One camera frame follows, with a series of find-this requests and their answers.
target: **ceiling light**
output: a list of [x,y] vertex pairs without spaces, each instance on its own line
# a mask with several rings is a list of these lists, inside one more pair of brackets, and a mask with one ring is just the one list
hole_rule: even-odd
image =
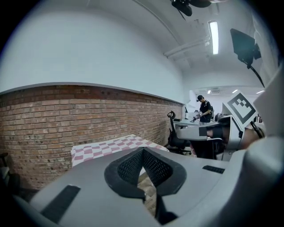
[[216,21],[210,22],[211,36],[212,36],[212,45],[213,45],[213,54],[217,55],[219,53],[219,33],[218,33],[218,23]]

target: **white desk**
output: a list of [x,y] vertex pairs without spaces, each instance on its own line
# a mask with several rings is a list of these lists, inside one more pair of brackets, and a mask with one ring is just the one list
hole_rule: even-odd
[[188,126],[188,127],[195,127],[199,125],[199,121],[196,120],[195,122],[190,122],[192,121],[193,118],[189,118],[188,120],[182,119],[181,121],[174,121],[174,128],[177,130],[180,126]]

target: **floor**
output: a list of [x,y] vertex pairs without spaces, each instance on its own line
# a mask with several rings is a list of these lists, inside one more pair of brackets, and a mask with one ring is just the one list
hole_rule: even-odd
[[150,178],[148,177],[147,173],[144,173],[140,176],[138,188],[142,189],[146,194],[146,200],[144,205],[146,206],[147,210],[151,213],[152,216],[155,216],[156,213],[156,196],[157,191],[155,186],[152,184]]

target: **black cap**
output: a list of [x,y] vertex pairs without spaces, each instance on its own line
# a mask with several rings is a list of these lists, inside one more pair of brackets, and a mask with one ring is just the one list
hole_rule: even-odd
[[204,98],[204,97],[200,94],[200,95],[197,96],[197,100],[196,100],[196,101],[199,102],[199,101],[200,101],[201,99],[203,99],[203,98]]

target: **black mesh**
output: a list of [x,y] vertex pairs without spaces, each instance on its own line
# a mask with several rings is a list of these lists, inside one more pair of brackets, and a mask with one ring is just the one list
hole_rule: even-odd
[[183,166],[163,155],[155,148],[140,147],[111,162],[105,172],[106,183],[120,196],[145,199],[143,190],[137,188],[139,173],[145,168],[157,189],[157,195],[167,196],[178,192],[186,180]]
[[173,169],[147,151],[143,152],[144,168],[155,187],[159,186],[173,174]]
[[126,182],[137,186],[139,173],[143,166],[143,151],[138,152],[118,166],[118,175]]

